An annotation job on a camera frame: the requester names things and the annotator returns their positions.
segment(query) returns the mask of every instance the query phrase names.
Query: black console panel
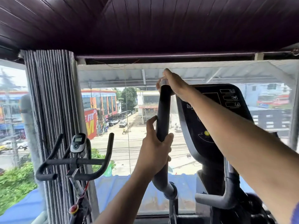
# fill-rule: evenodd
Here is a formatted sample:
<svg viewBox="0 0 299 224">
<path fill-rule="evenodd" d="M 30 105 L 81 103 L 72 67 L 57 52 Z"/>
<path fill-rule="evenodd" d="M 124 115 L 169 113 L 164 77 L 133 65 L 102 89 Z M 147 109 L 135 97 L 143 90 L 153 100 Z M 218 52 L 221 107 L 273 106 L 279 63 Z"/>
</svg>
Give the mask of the black console panel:
<svg viewBox="0 0 299 224">
<path fill-rule="evenodd" d="M 243 95 L 237 86 L 232 84 L 193 86 L 218 104 L 252 121 Z M 179 97 L 177 97 L 177 103 L 183 135 L 191 155 L 203 165 L 223 169 L 223 155 L 191 105 Z"/>
</svg>

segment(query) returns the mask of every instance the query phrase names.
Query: striped curtain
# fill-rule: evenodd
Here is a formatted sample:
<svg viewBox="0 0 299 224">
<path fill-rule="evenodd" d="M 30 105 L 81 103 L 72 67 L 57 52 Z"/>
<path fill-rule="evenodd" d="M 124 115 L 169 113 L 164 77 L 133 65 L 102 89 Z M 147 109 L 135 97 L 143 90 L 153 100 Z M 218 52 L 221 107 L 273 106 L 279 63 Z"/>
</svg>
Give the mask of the striped curtain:
<svg viewBox="0 0 299 224">
<path fill-rule="evenodd" d="M 58 153 L 58 158 L 62 158 L 72 136 L 79 132 L 86 133 L 74 54 L 66 50 L 22 50 L 21 56 L 26 65 L 41 162 L 50 154 L 60 133 L 66 136 Z M 68 209 L 76 198 L 69 180 L 65 177 L 67 167 L 48 169 L 49 172 L 59 175 L 57 180 L 45 182 L 49 223 L 68 223 Z M 85 172 L 91 172 L 91 167 L 85 167 Z M 94 219 L 98 216 L 99 209 L 93 182 L 89 186 L 88 194 L 92 199 L 90 203 Z"/>
</svg>

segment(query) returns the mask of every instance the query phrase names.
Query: exercise bike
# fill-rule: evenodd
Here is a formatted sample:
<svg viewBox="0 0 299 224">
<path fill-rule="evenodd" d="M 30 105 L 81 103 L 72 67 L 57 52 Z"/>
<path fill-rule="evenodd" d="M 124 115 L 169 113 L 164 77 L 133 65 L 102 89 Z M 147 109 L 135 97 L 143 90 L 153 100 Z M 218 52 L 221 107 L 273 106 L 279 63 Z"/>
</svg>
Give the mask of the exercise bike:
<svg viewBox="0 0 299 224">
<path fill-rule="evenodd" d="M 218 104 L 253 122 L 241 91 L 231 84 L 193 85 Z M 156 135 L 163 141 L 169 130 L 170 99 L 173 94 L 166 80 L 160 82 L 160 98 Z M 196 208 L 194 215 L 178 214 L 178 191 L 168 182 L 168 163 L 152 180 L 155 187 L 169 199 L 169 224 L 274 224 L 275 219 L 263 208 L 255 194 L 240 188 L 238 172 L 223 157 L 192 106 L 176 97 L 183 136 L 193 158 L 203 168 L 197 171 Z"/>
<path fill-rule="evenodd" d="M 66 177 L 70 180 L 77 201 L 69 208 L 71 215 L 69 224 L 82 224 L 86 222 L 87 217 L 91 214 L 91 206 L 87 196 L 87 189 L 89 181 L 103 175 L 106 171 L 110 158 L 112 155 L 112 147 L 114 141 L 114 133 L 109 134 L 107 152 L 104 159 L 92 159 L 91 157 L 91 143 L 84 133 L 78 133 L 73 136 L 70 147 L 65 151 L 61 159 L 54 157 L 58 153 L 64 135 L 60 134 L 55 142 L 49 157 L 39 166 L 35 177 L 39 181 L 53 181 L 58 175 L 57 173 L 44 173 L 49 166 L 69 165 L 69 171 Z M 85 151 L 85 156 L 81 157 L 82 152 Z M 69 158 L 70 153 L 73 153 L 74 158 Z M 101 168 L 95 173 L 86 174 L 80 173 L 79 168 L 83 165 L 101 165 Z M 83 188 L 80 181 L 86 181 L 86 186 Z"/>
</svg>

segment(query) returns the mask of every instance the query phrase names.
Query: person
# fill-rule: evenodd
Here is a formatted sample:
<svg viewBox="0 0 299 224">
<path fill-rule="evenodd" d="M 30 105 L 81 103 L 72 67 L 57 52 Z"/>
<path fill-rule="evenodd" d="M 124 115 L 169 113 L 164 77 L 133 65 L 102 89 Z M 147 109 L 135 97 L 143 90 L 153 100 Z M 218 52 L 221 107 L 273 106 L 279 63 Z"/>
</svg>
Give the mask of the person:
<svg viewBox="0 0 299 224">
<path fill-rule="evenodd" d="M 204 96 L 179 75 L 168 69 L 163 75 L 174 93 L 193 107 L 219 150 L 278 223 L 299 223 L 299 154 L 251 121 Z M 170 160 L 173 134 L 160 142 L 153 127 L 155 120 L 152 117 L 147 121 L 147 135 L 131 177 L 99 215 L 96 224 L 133 223 L 148 184 Z"/>
</svg>

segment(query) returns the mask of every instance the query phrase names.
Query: exercise bike handlebar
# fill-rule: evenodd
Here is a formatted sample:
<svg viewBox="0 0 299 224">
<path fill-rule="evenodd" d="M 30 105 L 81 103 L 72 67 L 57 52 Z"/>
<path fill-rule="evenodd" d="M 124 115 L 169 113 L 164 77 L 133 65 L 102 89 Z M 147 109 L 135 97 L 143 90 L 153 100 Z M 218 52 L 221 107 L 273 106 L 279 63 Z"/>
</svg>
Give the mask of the exercise bike handlebar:
<svg viewBox="0 0 299 224">
<path fill-rule="evenodd" d="M 91 144 L 90 140 L 86 140 L 86 148 L 88 152 L 88 158 L 66 158 L 68 157 L 70 153 L 70 149 L 68 148 L 63 155 L 63 158 L 61 159 L 54 159 L 55 155 L 58 153 L 59 147 L 61 145 L 62 139 L 63 139 L 63 134 L 60 134 L 58 136 L 58 139 L 56 140 L 54 147 L 51 151 L 51 154 L 49 157 L 39 166 L 39 168 L 36 171 L 35 177 L 39 181 L 53 181 L 55 180 L 58 175 L 57 173 L 49 173 L 49 174 L 43 174 L 45 169 L 49 166 L 58 166 L 58 165 L 76 165 L 79 167 L 80 165 L 102 165 L 101 168 L 92 174 L 82 174 L 82 173 L 76 173 L 74 175 L 74 180 L 79 180 L 79 181 L 91 181 L 94 180 L 98 177 L 100 177 L 107 169 L 111 155 L 112 155 L 112 147 L 113 147 L 113 141 L 114 141 L 114 133 L 109 134 L 109 139 L 108 139 L 108 145 L 107 145 L 107 152 L 106 156 L 104 159 L 90 159 L 90 151 L 91 151 Z"/>
<path fill-rule="evenodd" d="M 160 83 L 160 98 L 156 123 L 156 135 L 159 141 L 164 141 L 168 135 L 170 98 L 172 89 L 167 82 Z M 173 200 L 177 196 L 176 188 L 168 182 L 168 162 L 152 179 L 154 186 L 164 193 L 166 198 Z"/>
<path fill-rule="evenodd" d="M 237 194 L 240 190 L 240 177 L 226 158 L 224 158 L 224 181 L 225 192 L 223 196 L 196 193 L 196 202 L 220 209 L 234 208 L 237 204 Z"/>
</svg>

